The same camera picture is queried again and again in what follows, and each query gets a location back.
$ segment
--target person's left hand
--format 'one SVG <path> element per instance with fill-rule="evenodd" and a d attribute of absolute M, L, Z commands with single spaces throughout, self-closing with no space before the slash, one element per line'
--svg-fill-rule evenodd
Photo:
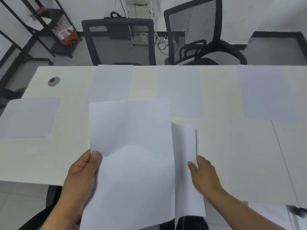
<path fill-rule="evenodd" d="M 102 155 L 98 151 L 87 150 L 68 171 L 58 204 L 81 218 L 85 203 L 90 197 L 95 183 L 95 171 L 99 167 Z"/>

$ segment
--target white sheet of paper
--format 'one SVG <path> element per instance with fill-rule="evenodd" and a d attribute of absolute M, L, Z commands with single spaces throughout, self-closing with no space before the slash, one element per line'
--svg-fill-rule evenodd
<path fill-rule="evenodd" d="M 11 100 L 0 117 L 0 139 L 47 137 L 60 102 L 60 97 Z"/>
<path fill-rule="evenodd" d="M 159 66 L 158 98 L 168 98 L 171 116 L 203 117 L 199 66 Z"/>
<path fill-rule="evenodd" d="M 192 126 L 172 123 L 175 157 L 175 226 L 182 216 L 206 216 L 203 196 L 192 183 L 187 162 L 196 161 L 196 131 Z"/>
<path fill-rule="evenodd" d="M 91 83 L 84 112 L 91 102 L 128 100 L 133 65 L 98 65 Z"/>
<path fill-rule="evenodd" d="M 50 18 L 44 18 L 44 17 L 41 17 L 44 22 L 48 25 L 52 19 Z M 44 29 L 43 25 L 36 19 L 36 20 L 33 20 L 31 17 L 29 19 L 29 21 L 27 22 L 27 25 L 35 30 L 38 30 L 38 31 L 41 31 L 42 29 Z"/>
<path fill-rule="evenodd" d="M 297 121 L 289 84 L 280 68 L 239 65 L 238 74 L 246 118 L 290 123 Z"/>
<path fill-rule="evenodd" d="M 175 163 L 167 99 L 91 103 L 91 150 L 102 153 L 81 230 L 141 229 L 175 216 Z"/>
<path fill-rule="evenodd" d="M 293 230 L 286 205 L 248 202 L 248 206 L 286 230 Z"/>

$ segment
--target plastic bag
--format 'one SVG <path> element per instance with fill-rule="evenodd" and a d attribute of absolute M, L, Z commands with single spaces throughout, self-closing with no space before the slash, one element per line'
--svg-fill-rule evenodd
<path fill-rule="evenodd" d="M 71 42 L 78 39 L 77 32 L 68 23 L 67 19 L 63 16 L 59 21 L 57 26 L 53 29 L 53 32 L 59 38 L 59 40 L 69 46 Z"/>

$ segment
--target tabletop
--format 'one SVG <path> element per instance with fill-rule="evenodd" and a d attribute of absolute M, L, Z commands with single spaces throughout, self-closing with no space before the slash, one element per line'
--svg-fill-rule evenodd
<path fill-rule="evenodd" d="M 247 119 L 236 65 L 200 66 L 203 118 L 171 117 L 197 132 L 197 154 L 215 166 L 224 189 L 243 201 L 307 206 L 307 67 L 281 66 L 299 123 Z M 0 141 L 0 180 L 63 185 L 89 149 L 83 112 L 96 67 L 42 66 L 23 98 L 61 97 L 47 138 Z M 48 86 L 54 76 L 61 81 Z M 158 66 L 134 66 L 128 100 L 157 98 Z"/>

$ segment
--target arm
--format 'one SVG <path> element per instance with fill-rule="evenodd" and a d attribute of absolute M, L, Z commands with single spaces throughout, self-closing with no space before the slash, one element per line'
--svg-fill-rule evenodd
<path fill-rule="evenodd" d="M 208 160 L 197 156 L 197 163 L 198 168 L 192 162 L 188 162 L 194 186 L 233 230 L 284 230 L 228 194 L 222 188 L 215 168 Z"/>
<path fill-rule="evenodd" d="M 61 197 L 41 230 L 73 230 L 81 218 L 94 187 L 94 174 L 101 162 L 98 151 L 87 150 L 70 167 Z"/>

